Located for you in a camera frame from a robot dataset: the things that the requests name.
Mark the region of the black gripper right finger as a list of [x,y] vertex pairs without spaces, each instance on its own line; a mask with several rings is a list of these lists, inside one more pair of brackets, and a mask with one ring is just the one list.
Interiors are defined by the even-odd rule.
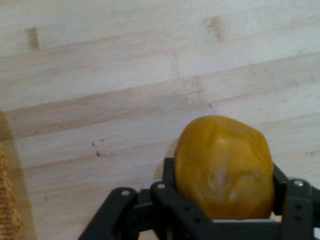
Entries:
[[320,227],[320,190],[307,180],[287,177],[273,164],[273,213],[281,216],[281,240],[317,240]]

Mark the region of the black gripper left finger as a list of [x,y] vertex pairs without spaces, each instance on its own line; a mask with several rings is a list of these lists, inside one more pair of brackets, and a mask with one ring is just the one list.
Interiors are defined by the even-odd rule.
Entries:
[[161,181],[140,192],[112,190],[79,239],[136,240],[147,230],[160,240],[215,239],[213,222],[176,191],[172,157],[164,159]]

